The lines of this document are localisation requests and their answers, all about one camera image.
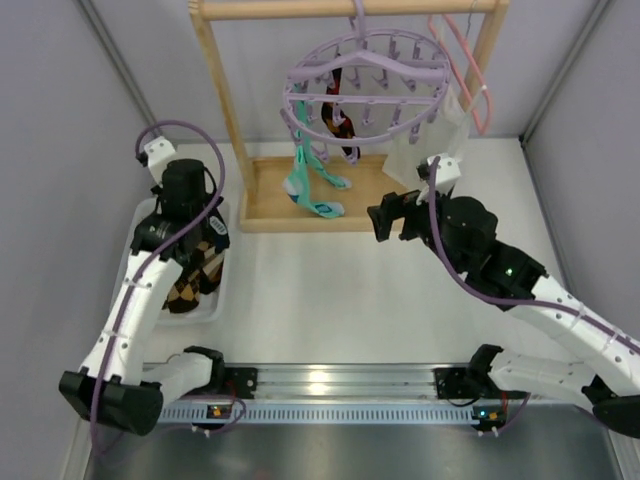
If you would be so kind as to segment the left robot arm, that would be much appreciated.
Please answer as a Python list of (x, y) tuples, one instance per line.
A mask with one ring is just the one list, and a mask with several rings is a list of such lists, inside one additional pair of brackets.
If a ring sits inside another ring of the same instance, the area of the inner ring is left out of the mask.
[(154, 193), (155, 210), (134, 230), (124, 279), (99, 338), (58, 385), (82, 419), (139, 436), (154, 429), (166, 405), (196, 390), (217, 392), (224, 377), (222, 353), (201, 346), (143, 369), (172, 288), (200, 270), (207, 249), (221, 253), (229, 246), (226, 231), (211, 224), (221, 198), (201, 161), (169, 162)]

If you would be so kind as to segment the purple round clip hanger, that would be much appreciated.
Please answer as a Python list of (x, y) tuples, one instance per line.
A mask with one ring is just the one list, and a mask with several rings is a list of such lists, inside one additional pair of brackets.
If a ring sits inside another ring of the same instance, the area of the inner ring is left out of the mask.
[[(342, 146), (358, 147), (361, 155), (363, 147), (391, 142), (402, 132), (410, 131), (415, 141), (419, 125), (435, 119), (453, 76), (436, 41), (411, 30), (372, 28), (363, 3), (355, 6), (350, 32), (316, 47), (285, 76), (280, 115), (289, 131), (297, 127), (310, 137), (321, 159), (331, 147), (341, 154)], [(340, 93), (326, 95), (338, 68)], [(323, 102), (337, 103), (350, 117), (352, 139), (329, 132), (321, 118)]]

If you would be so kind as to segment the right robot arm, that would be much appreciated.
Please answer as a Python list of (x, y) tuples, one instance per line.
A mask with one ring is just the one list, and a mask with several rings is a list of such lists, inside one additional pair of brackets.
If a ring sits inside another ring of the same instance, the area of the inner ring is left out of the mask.
[(391, 192), (367, 214), (379, 242), (421, 240), (469, 295), (566, 349), (570, 362), (481, 345), (466, 367), (476, 396), (526, 392), (588, 410), (609, 430), (639, 436), (639, 343), (580, 302), (524, 251), (497, 238), (498, 219), (469, 196)]

